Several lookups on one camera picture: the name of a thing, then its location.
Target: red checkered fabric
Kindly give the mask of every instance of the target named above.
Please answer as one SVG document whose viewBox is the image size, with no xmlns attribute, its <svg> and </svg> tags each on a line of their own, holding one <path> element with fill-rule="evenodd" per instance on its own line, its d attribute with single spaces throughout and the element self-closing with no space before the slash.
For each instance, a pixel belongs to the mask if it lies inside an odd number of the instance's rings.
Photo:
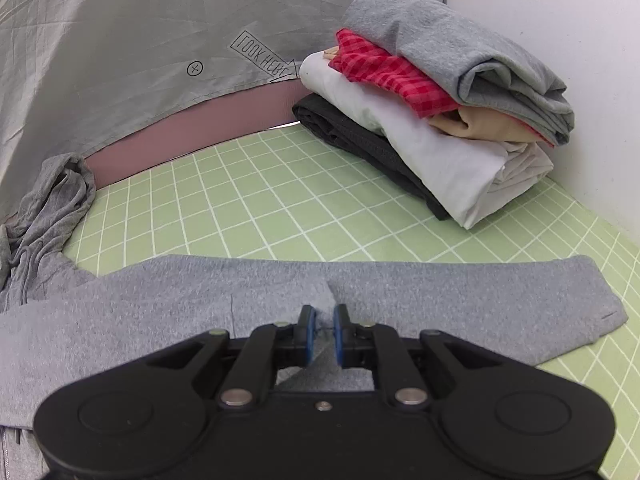
<svg viewBox="0 0 640 480">
<path fill-rule="evenodd" d="M 450 112 L 460 106 L 404 57 L 392 56 L 348 28 L 339 30 L 335 37 L 340 51 L 329 66 L 349 81 L 370 83 L 398 94 L 420 118 Z"/>
</svg>

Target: wall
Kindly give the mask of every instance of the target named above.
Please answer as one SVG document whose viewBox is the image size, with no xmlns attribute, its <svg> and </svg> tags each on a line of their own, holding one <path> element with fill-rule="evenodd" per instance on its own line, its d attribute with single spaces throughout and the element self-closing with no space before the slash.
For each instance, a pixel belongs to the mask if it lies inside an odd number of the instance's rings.
<svg viewBox="0 0 640 480">
<path fill-rule="evenodd" d="M 576 128 L 552 178 L 640 243 L 640 0 L 447 0 L 568 85 Z"/>
</svg>

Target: metal pin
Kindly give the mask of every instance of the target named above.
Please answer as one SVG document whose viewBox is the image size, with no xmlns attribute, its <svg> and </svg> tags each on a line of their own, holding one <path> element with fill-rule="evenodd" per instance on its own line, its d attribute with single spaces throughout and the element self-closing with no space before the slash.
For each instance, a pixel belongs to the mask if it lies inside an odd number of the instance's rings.
<svg viewBox="0 0 640 480">
<path fill-rule="evenodd" d="M 316 410 L 318 410 L 319 412 L 328 412 L 333 406 L 331 405 L 330 402 L 327 402 L 326 400 L 320 400 L 319 402 L 316 402 Z"/>
<path fill-rule="evenodd" d="M 242 388 L 231 388 L 220 395 L 220 400 L 227 406 L 245 406 L 252 401 L 254 396 L 251 392 Z"/>
<path fill-rule="evenodd" d="M 422 404 L 429 396 L 420 388 L 400 388 L 396 391 L 396 400 L 405 406 Z"/>
</svg>

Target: pink strip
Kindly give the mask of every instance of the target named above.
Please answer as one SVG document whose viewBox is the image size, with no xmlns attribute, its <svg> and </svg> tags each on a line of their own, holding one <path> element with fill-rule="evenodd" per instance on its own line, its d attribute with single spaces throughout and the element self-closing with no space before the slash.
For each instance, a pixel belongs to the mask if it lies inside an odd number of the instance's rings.
<svg viewBox="0 0 640 480">
<path fill-rule="evenodd" d="M 309 94 L 298 79 L 193 105 L 87 157 L 98 188 L 212 144 L 295 121 L 291 107 Z"/>
</svg>

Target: green grid surface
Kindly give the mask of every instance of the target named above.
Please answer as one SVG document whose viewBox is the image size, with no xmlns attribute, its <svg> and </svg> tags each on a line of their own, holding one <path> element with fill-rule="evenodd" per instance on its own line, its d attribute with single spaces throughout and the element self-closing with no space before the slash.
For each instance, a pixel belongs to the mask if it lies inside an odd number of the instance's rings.
<svg viewBox="0 0 640 480">
<path fill-rule="evenodd" d="M 101 189 L 64 253 L 103 275 L 161 254 L 271 260 L 532 262 L 586 254 L 625 326 L 544 365 L 616 413 L 602 473 L 640 472 L 639 249 L 548 178 L 471 231 L 299 124 L 230 140 Z"/>
</svg>

